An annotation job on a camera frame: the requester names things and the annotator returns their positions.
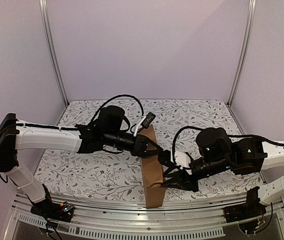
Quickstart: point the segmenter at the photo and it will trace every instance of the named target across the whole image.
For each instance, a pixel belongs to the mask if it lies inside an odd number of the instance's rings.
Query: floral patterned surface
[[[88,124],[102,100],[73,101],[63,115],[60,125]],[[156,115],[153,121],[157,141],[164,149],[171,149],[175,133],[183,126],[201,128],[223,127],[229,134],[239,129],[222,101],[218,100],[142,100],[145,113]],[[131,123],[139,121],[139,105],[130,99],[114,100],[122,107]],[[177,149],[199,157],[195,143],[197,131],[180,134]],[[95,152],[77,154],[64,150],[46,150],[35,177],[55,194],[121,201],[144,201],[139,158],[129,152],[110,154]],[[261,185],[260,175],[234,175],[231,171],[199,181],[199,192],[167,189],[165,200],[212,198],[245,191]]]

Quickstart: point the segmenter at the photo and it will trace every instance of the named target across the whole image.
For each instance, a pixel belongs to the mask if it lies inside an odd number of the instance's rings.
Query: aluminum frame
[[[246,59],[247,50],[248,50],[248,46],[249,46],[249,41],[250,41],[250,38],[251,38],[252,29],[253,29],[255,8],[256,8],[256,0],[250,0],[241,55],[240,55],[240,59],[239,59],[239,62],[238,62],[237,68],[236,68],[236,73],[235,73],[233,85],[232,85],[232,88],[231,88],[231,92],[230,92],[230,95],[229,95],[228,101],[227,101],[227,105],[229,107],[231,107],[233,102],[234,102],[236,92],[237,92],[237,89],[238,89],[238,85],[239,85],[239,82],[240,82],[240,79],[241,79],[241,75],[242,75],[242,72],[243,72],[243,69],[244,69],[245,59]]]
[[[53,37],[52,37],[51,27],[50,27],[49,18],[48,18],[46,0],[39,0],[39,4],[40,4],[40,11],[41,11],[41,16],[42,16],[46,43],[48,47],[48,52],[50,54],[57,87],[62,97],[63,103],[67,107],[69,105],[69,100],[67,98],[66,90],[64,87],[63,79],[62,79],[62,74],[61,74],[61,71],[58,65],[56,51],[55,51],[54,44],[53,44]]]

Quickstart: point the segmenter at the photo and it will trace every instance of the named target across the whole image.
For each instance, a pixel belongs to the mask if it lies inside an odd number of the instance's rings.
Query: cardboard box
[[[144,129],[140,133],[147,136],[152,141],[156,142],[153,125],[148,129]],[[155,149],[153,146],[148,145],[148,150]],[[157,155],[141,158],[142,177],[145,193],[145,202],[147,208],[158,208],[163,204],[166,188],[159,187],[158,183],[163,183],[163,167],[157,161]]]

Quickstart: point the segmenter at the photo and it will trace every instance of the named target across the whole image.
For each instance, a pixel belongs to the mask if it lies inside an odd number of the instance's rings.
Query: white wall
[[[62,111],[38,1],[0,0],[0,122],[13,112],[26,121],[54,124]],[[39,153],[18,158],[34,170]],[[0,180],[0,235],[14,196],[13,184]]]
[[[257,2],[248,55],[232,109],[245,133],[284,140],[284,0]],[[269,180],[283,174],[284,168],[266,173]]]
[[[70,100],[226,100],[247,0],[51,0],[57,57]]]

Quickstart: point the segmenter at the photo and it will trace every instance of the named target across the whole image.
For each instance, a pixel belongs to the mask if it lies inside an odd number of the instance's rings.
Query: black wire
[[[106,152],[106,153],[109,153],[109,154],[121,154],[123,153],[124,151],[109,151],[109,150],[106,150],[106,149],[102,149],[103,152]]]
[[[271,208],[272,208],[272,213],[271,213],[270,220],[268,221],[267,225],[262,230],[257,231],[256,233],[260,233],[260,232],[264,231],[271,224],[271,221],[272,221],[272,218],[273,218],[273,213],[274,213],[273,203],[272,202],[271,202]]]
[[[254,134],[246,134],[246,135],[228,135],[230,138],[257,138],[260,139],[264,142],[268,142],[269,144],[272,145],[276,145],[276,146],[280,146],[280,147],[284,147],[284,143],[280,143],[280,142],[276,142],[276,141],[272,141],[269,140],[266,137],[263,136],[259,136],[259,135],[254,135]]]
[[[137,99],[137,98],[136,98],[135,96],[133,96],[133,95],[121,94],[121,95],[114,96],[114,97],[110,98],[109,100],[107,100],[105,103],[103,103],[103,104],[98,108],[98,110],[95,112],[94,116],[93,116],[92,119],[91,119],[91,122],[94,121],[94,119],[96,118],[97,114],[101,111],[101,109],[102,109],[105,105],[107,105],[110,101],[112,101],[112,100],[114,100],[114,99],[122,98],[122,97],[132,98],[132,99],[136,100],[136,102],[140,105],[141,112],[142,112],[142,116],[144,116],[144,109],[143,109],[143,106],[142,106],[142,104],[141,104],[141,102],[140,102],[139,99]]]
[[[59,240],[62,240],[62,237],[61,237],[60,234],[57,232],[56,227],[54,227],[53,224],[52,224],[47,218],[46,218],[45,220],[46,220],[46,233],[47,233],[47,235],[48,235],[51,239],[56,240],[55,238],[53,238],[53,237],[51,236],[51,233],[48,232],[48,225],[50,225],[50,227],[54,230],[54,232],[55,232],[56,235],[58,236]]]
[[[131,127],[130,131],[132,134],[134,134],[134,131],[133,131],[133,127],[136,126],[136,123]],[[144,127],[142,126],[138,131],[137,133],[140,133],[142,130],[144,129]]]
[[[185,129],[193,129],[193,130],[198,130],[198,131],[202,131],[204,129],[200,128],[200,127],[196,127],[196,126],[184,126],[181,129],[179,129],[177,131],[177,133],[174,136],[173,142],[172,142],[172,157],[173,157],[173,162],[174,164],[176,164],[176,159],[175,159],[175,145],[176,145],[176,140],[178,138],[178,135]]]
[[[135,127],[135,126],[136,126],[136,123],[134,123],[134,124],[132,125],[131,129],[130,129],[130,132],[131,132],[132,134],[134,133],[133,127]]]
[[[137,133],[142,132],[143,129],[144,129],[144,127],[141,127],[141,128],[137,131]]]
[[[8,183],[8,178],[7,175],[5,175],[5,180],[2,178],[1,173],[0,173],[0,179],[4,182],[4,183]]]

